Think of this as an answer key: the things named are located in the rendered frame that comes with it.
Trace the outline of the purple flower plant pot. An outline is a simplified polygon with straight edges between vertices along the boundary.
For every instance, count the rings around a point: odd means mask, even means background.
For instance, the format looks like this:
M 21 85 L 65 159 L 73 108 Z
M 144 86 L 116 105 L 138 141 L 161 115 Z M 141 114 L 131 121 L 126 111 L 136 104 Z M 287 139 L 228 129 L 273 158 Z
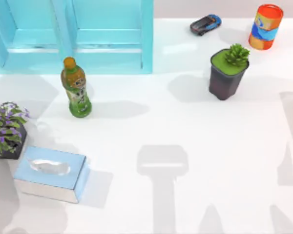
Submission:
M 0 159 L 20 158 L 27 137 L 24 125 L 29 118 L 28 109 L 14 102 L 0 104 Z

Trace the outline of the green bottle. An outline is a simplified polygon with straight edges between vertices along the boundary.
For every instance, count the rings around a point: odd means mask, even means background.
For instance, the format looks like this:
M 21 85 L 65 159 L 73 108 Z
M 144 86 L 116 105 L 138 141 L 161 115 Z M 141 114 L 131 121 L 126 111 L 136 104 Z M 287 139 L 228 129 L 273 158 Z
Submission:
M 63 65 L 61 82 L 69 99 L 69 110 L 74 117 L 84 118 L 92 111 L 86 90 L 85 72 L 73 57 L 66 57 Z

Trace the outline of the blue and black toy car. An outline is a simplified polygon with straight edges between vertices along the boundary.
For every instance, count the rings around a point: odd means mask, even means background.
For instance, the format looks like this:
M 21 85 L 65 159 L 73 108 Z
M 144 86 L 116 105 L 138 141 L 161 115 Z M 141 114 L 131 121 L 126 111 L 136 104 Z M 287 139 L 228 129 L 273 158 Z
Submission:
M 202 36 L 207 32 L 210 32 L 218 28 L 222 23 L 219 16 L 215 14 L 209 14 L 197 21 L 194 21 L 190 25 L 190 31 L 198 36 Z

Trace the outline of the orange and blue can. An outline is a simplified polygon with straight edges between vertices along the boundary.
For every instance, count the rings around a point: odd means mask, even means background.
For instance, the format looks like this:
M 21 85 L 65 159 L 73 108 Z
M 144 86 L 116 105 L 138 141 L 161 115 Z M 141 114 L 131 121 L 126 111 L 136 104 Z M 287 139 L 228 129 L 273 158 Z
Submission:
M 283 16 L 283 10 L 275 4 L 260 5 L 257 9 L 249 36 L 250 46 L 257 50 L 270 49 Z

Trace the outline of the dark pot with green succulent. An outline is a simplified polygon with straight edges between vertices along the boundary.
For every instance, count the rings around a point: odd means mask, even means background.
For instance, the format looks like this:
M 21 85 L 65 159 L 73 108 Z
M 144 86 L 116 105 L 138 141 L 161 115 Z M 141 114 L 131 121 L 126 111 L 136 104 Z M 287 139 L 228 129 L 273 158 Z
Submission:
M 250 51 L 239 43 L 224 48 L 210 58 L 209 92 L 219 100 L 233 96 L 248 69 Z

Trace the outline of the light blue rack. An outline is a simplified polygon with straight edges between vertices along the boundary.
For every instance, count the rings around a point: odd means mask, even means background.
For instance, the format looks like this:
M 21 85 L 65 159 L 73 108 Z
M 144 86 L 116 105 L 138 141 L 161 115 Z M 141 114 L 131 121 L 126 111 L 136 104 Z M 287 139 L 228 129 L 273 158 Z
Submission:
M 154 0 L 0 0 L 0 74 L 150 74 Z

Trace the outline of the light blue tissue box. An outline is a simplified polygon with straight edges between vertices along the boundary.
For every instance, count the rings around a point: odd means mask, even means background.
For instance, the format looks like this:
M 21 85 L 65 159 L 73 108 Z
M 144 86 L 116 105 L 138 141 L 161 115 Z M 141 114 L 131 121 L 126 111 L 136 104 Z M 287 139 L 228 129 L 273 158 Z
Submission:
M 14 173 L 23 193 L 79 203 L 89 175 L 86 156 L 28 147 Z

